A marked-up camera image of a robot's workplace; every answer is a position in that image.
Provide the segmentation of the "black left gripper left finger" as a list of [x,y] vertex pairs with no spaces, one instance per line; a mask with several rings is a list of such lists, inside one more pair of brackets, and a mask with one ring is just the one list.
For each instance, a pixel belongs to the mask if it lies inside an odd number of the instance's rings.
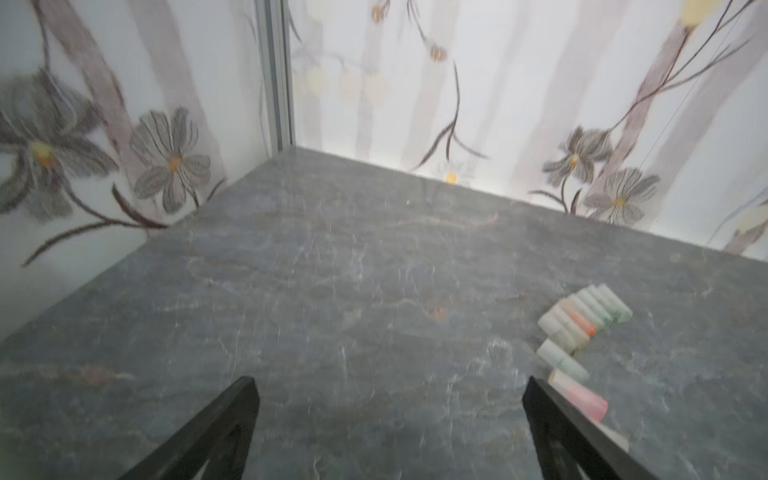
[[255,380],[242,376],[124,479],[240,479],[259,413]]

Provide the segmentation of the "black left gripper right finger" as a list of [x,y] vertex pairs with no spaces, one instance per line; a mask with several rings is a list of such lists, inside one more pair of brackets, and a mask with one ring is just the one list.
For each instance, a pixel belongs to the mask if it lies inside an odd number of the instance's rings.
[[653,479],[544,380],[528,379],[522,403],[545,479]]

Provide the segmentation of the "pink tinted pen cap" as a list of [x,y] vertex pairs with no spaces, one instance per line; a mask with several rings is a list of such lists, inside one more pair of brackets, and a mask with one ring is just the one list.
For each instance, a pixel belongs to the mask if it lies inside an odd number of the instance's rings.
[[608,402],[560,370],[553,370],[547,383],[593,422],[600,423],[608,412]]

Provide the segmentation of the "clear pen cap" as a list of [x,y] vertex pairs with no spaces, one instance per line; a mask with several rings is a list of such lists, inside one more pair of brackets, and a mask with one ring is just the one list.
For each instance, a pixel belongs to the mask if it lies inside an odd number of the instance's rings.
[[587,305],[596,317],[600,318],[603,324],[603,329],[607,328],[613,323],[613,317],[611,312],[606,309],[591,293],[588,289],[582,289],[576,294],[577,298]]
[[597,287],[597,290],[608,300],[616,311],[618,311],[618,322],[627,322],[633,315],[632,310],[605,284]]
[[571,317],[560,306],[553,306],[550,309],[550,313],[573,338],[576,345],[575,350],[583,349],[589,343],[590,337],[571,319]]
[[597,287],[590,285],[587,287],[588,293],[597,303],[608,313],[611,323],[621,323],[623,321],[623,311],[616,304],[606,297]]
[[630,449],[629,440],[619,432],[603,425],[602,423],[595,423],[595,426],[606,435],[611,441],[619,446],[623,451],[628,452]]
[[581,383],[589,379],[589,372],[578,361],[550,339],[545,340],[536,354],[553,369],[560,370]]
[[547,337],[565,351],[568,355],[573,355],[578,343],[566,327],[552,314],[543,315],[537,325],[546,333]]
[[570,295],[567,300],[580,312],[580,314],[595,327],[596,330],[601,331],[605,328],[605,323],[600,315],[598,315],[588,304],[584,303],[577,295]]

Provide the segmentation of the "orange tinted pen cap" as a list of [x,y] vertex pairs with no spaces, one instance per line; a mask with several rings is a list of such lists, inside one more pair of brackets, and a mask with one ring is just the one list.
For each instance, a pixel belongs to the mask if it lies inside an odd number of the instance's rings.
[[558,301],[558,306],[589,338],[592,338],[597,333],[597,328],[571,300],[561,299]]

